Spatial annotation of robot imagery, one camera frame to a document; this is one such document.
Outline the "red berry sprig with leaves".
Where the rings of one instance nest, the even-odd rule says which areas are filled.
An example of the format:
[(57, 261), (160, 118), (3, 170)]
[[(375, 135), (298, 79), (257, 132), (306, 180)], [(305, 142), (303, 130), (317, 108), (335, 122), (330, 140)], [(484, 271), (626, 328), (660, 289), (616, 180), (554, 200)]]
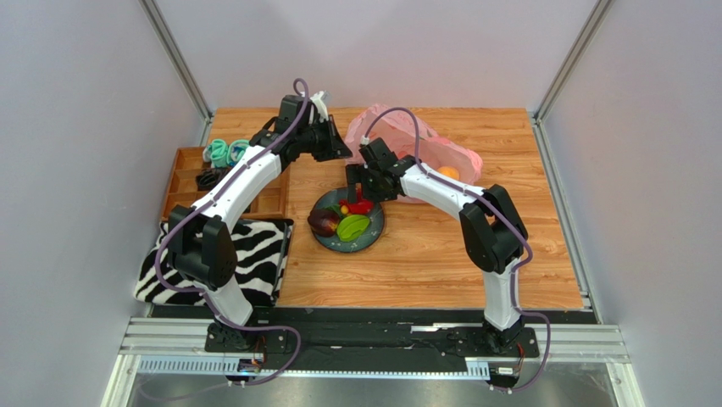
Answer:
[(356, 203), (349, 203), (346, 199), (341, 199), (328, 207), (342, 218), (350, 215), (367, 215), (375, 204), (366, 199), (361, 199)]

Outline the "pink plastic bag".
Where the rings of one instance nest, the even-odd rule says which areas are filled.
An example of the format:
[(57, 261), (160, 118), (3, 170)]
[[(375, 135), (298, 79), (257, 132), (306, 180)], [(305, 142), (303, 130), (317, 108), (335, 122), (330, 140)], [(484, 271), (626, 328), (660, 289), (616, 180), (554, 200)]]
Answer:
[(433, 170), (454, 168), (457, 179), (467, 184), (476, 183), (482, 175), (483, 160), (479, 154), (452, 142), (437, 133), (425, 121), (402, 111), (387, 113), (388, 106), (376, 103), (351, 121), (344, 142), (353, 151), (349, 164), (363, 162), (359, 149), (364, 135), (371, 141), (382, 139), (399, 158), (414, 155), (415, 131), (419, 130), (419, 158)]

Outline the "orange fruit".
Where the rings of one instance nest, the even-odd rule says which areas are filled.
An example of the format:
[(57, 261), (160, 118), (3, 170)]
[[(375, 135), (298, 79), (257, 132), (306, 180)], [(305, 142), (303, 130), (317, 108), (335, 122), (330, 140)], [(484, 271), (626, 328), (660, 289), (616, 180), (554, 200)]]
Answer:
[(439, 174), (442, 174), (448, 178), (454, 179), (455, 181), (460, 180), (460, 173), (459, 171), (452, 166), (441, 166), (437, 169), (437, 172)]

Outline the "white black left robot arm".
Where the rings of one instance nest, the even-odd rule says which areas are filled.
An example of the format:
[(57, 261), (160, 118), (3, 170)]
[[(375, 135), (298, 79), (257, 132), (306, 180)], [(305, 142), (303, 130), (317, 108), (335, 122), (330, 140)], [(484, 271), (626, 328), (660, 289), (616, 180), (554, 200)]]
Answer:
[(250, 140), (230, 173), (191, 207), (176, 206), (161, 248), (171, 267), (192, 283), (224, 325), (243, 330), (253, 306), (235, 278), (233, 227), (258, 194), (290, 163), (308, 153), (318, 162), (351, 157), (327, 109), (329, 95), (287, 95), (278, 115)]

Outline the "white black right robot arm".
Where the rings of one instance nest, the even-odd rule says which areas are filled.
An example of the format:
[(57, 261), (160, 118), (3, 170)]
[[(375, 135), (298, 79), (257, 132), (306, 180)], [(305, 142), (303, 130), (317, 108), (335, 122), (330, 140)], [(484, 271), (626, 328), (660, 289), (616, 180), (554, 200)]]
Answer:
[(363, 163), (346, 167), (348, 198), (374, 203), (418, 199), (461, 226), (465, 252), (483, 272), (486, 322), (498, 332), (522, 327), (518, 269), (530, 252), (528, 233), (507, 190), (476, 187), (433, 170), (413, 155), (399, 158), (376, 139), (359, 149)]

